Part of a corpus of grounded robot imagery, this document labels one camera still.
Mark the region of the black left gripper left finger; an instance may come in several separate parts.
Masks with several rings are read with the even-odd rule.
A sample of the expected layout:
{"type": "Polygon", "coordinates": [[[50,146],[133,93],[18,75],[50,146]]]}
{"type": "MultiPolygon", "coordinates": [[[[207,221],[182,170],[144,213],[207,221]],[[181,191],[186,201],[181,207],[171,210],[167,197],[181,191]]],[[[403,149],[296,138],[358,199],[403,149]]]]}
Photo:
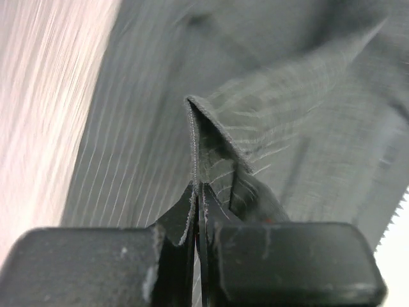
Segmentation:
{"type": "Polygon", "coordinates": [[[37,228],[1,269],[2,306],[190,306],[195,200],[147,228],[37,228]]]}

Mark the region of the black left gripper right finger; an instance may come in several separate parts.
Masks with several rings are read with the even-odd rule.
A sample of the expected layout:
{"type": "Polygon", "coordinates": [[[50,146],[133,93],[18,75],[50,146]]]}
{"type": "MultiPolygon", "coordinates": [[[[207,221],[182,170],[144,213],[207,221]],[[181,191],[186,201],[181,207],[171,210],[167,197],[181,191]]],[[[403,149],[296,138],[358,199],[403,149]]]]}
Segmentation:
{"type": "Polygon", "coordinates": [[[203,306],[379,306],[387,286],[346,223],[245,223],[208,184],[197,199],[203,306]]]}

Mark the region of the black pinstripe long sleeve shirt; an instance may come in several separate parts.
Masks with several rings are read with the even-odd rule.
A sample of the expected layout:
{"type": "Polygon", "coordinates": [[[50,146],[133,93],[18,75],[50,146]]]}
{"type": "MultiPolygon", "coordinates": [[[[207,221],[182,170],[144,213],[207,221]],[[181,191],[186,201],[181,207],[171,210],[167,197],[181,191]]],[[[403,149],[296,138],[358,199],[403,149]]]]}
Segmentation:
{"type": "Polygon", "coordinates": [[[61,223],[148,226],[192,180],[377,246],[408,185],[408,2],[123,1],[61,223]]]}

